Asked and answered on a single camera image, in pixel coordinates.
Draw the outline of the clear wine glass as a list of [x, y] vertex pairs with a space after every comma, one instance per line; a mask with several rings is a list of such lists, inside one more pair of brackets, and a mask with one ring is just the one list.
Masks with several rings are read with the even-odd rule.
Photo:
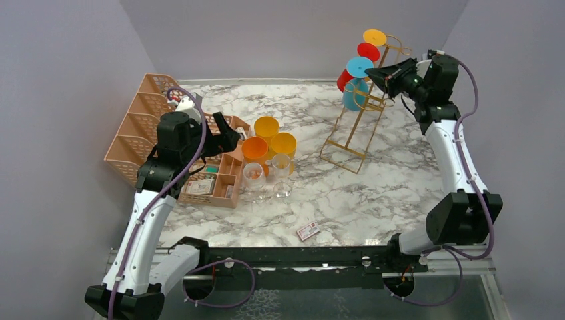
[[277, 199], [286, 199], [292, 192], [292, 187], [287, 181], [291, 174], [293, 160], [286, 154], [276, 154], [272, 160], [273, 174], [277, 182], [273, 186], [273, 195]]
[[243, 169], [243, 182], [246, 194], [253, 203], [262, 203], [267, 198], [264, 190], [266, 175], [262, 165], [247, 163]]

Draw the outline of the orange plastic wine glass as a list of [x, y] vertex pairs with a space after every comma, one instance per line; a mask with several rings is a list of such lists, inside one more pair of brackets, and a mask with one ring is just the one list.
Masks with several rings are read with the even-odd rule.
[[269, 145], [262, 137], [248, 137], [243, 141], [242, 154], [245, 164], [258, 163], [269, 176], [269, 167], [266, 164], [269, 155]]

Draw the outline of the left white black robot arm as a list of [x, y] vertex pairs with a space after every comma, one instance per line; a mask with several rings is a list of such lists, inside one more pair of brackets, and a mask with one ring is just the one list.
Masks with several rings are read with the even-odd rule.
[[213, 113], [219, 133], [205, 118], [185, 112], [161, 116], [157, 143], [137, 171], [135, 196], [127, 230], [101, 284], [87, 288], [85, 302], [107, 319], [158, 319], [165, 297], [189, 271], [202, 273], [209, 255], [202, 247], [177, 245], [157, 266], [153, 257], [165, 221], [193, 174], [198, 160], [236, 149], [239, 134], [222, 113]]

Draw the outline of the blue plastic wine glass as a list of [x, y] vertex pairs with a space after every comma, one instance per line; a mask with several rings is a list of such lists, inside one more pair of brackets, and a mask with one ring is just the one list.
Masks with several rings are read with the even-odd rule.
[[345, 83], [342, 102], [351, 111], [360, 111], [369, 92], [365, 79], [368, 77], [367, 69], [374, 67], [373, 62], [366, 57], [355, 57], [346, 64], [346, 73], [351, 77]]

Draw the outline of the red white staples box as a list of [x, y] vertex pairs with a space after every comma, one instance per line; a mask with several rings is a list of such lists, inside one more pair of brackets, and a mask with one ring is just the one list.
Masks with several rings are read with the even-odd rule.
[[320, 227], [315, 221], [309, 223], [308, 225], [305, 225], [304, 227], [301, 227], [296, 231], [296, 234], [301, 241], [306, 241], [307, 239], [310, 239], [318, 233], [320, 233]]

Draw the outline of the yellow plastic wine glass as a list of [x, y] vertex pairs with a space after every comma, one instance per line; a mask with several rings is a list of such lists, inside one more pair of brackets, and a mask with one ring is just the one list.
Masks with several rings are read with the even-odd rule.
[[279, 122], [274, 117], [259, 117], [253, 125], [255, 136], [264, 139], [268, 145], [272, 138], [279, 132]]

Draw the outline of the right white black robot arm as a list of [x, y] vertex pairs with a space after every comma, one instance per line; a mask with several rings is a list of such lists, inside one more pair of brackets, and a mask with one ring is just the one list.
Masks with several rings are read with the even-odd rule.
[[414, 118], [432, 147], [442, 178], [444, 198], [427, 214], [425, 224], [390, 240], [386, 266], [401, 271], [411, 256], [444, 249], [470, 260], [488, 257], [495, 244], [494, 222], [502, 198], [488, 190], [477, 172], [466, 144], [464, 119], [451, 95], [459, 71], [467, 72], [478, 108], [478, 86], [470, 69], [457, 58], [431, 52], [425, 61], [407, 59], [396, 65], [367, 68], [365, 74], [390, 98], [414, 101]]

